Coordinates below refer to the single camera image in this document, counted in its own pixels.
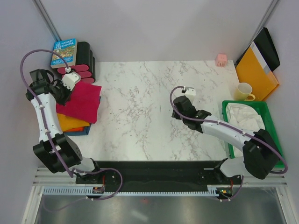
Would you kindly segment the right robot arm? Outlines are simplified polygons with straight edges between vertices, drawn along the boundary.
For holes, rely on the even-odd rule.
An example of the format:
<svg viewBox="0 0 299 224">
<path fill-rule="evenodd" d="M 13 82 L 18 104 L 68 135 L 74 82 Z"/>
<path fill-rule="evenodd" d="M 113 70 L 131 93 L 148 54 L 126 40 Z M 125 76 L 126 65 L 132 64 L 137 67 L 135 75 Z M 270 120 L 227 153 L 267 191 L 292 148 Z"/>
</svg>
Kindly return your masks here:
<svg viewBox="0 0 299 224">
<path fill-rule="evenodd" d="M 214 171 L 218 183 L 226 183 L 236 175 L 249 174 L 263 180 L 274 173 L 276 164 L 284 159 L 271 135 L 264 129 L 257 132 L 240 129 L 219 120 L 211 113 L 196 110 L 189 98 L 180 96 L 171 100 L 172 116 L 180 119 L 189 129 L 214 136 L 236 147 L 241 157 L 223 159 Z"/>
</svg>

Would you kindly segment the red t-shirt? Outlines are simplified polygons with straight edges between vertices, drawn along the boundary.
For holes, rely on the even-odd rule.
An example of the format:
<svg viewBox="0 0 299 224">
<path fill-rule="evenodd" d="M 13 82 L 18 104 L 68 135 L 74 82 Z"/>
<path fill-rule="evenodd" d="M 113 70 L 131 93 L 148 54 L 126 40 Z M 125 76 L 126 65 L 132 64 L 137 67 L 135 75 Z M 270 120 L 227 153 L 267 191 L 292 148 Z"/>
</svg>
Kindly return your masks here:
<svg viewBox="0 0 299 224">
<path fill-rule="evenodd" d="M 65 105 L 57 103 L 57 113 L 95 124 L 98 117 L 101 89 L 102 86 L 80 81 L 75 85 L 70 100 Z"/>
</svg>

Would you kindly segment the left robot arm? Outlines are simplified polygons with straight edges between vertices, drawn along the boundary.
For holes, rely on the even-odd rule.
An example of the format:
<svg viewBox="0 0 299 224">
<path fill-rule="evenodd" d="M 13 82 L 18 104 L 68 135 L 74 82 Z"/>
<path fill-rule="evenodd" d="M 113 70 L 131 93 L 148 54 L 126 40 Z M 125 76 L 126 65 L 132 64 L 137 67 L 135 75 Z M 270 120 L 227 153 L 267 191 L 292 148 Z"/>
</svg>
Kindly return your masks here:
<svg viewBox="0 0 299 224">
<path fill-rule="evenodd" d="M 77 144 L 66 136 L 59 124 L 56 105 L 70 100 L 75 85 L 81 80 L 76 72 L 66 74 L 61 80 L 50 81 L 50 71 L 37 69 L 30 72 L 32 84 L 27 85 L 26 98 L 33 105 L 38 125 L 39 142 L 33 146 L 34 154 L 52 173 L 76 169 L 86 173 L 91 183 L 99 183 L 103 173 L 95 168 L 94 160 L 83 157 Z"/>
</svg>

